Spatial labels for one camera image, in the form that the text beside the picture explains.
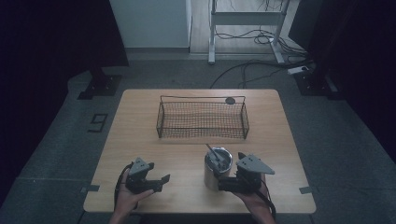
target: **wooden table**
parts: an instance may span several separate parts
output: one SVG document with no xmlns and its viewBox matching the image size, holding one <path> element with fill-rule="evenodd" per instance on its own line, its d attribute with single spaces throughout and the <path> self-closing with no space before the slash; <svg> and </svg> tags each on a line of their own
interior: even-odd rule
<svg viewBox="0 0 396 224">
<path fill-rule="evenodd" d="M 249 132 L 247 139 L 164 139 L 156 131 L 161 95 L 246 96 Z M 108 134 L 84 203 L 88 212 L 112 212 L 114 187 L 121 170 L 136 157 L 154 162 L 147 179 L 171 175 L 163 192 L 139 203 L 141 213 L 244 214 L 248 210 L 230 192 L 213 191 L 204 184 L 204 156 L 212 147 L 225 147 L 233 154 L 231 176 L 236 172 L 237 152 L 254 154 L 275 175 L 266 177 L 278 213 L 314 213 L 304 169 L 291 135 L 277 91 L 274 90 L 127 90 Z"/>
</svg>

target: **white wall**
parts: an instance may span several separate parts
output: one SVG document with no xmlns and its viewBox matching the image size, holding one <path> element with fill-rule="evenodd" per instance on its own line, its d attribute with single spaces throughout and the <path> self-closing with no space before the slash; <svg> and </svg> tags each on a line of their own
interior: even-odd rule
<svg viewBox="0 0 396 224">
<path fill-rule="evenodd" d="M 125 48 L 188 48 L 191 0 L 110 0 Z"/>
</svg>

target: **black wire mesh basket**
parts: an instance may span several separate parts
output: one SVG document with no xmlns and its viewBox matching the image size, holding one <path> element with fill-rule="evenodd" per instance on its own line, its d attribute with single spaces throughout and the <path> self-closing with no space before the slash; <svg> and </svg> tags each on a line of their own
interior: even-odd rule
<svg viewBox="0 0 396 224">
<path fill-rule="evenodd" d="M 161 96 L 157 119 L 160 138 L 248 136 L 245 96 Z"/>
</svg>

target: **metal cup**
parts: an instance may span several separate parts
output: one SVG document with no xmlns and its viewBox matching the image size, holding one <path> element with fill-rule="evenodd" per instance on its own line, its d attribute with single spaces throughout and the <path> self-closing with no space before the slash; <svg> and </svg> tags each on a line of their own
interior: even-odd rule
<svg viewBox="0 0 396 224">
<path fill-rule="evenodd" d="M 205 155 L 205 185 L 212 190 L 219 190 L 218 177 L 228 176 L 233 164 L 233 156 L 224 147 L 212 147 Z"/>
</svg>

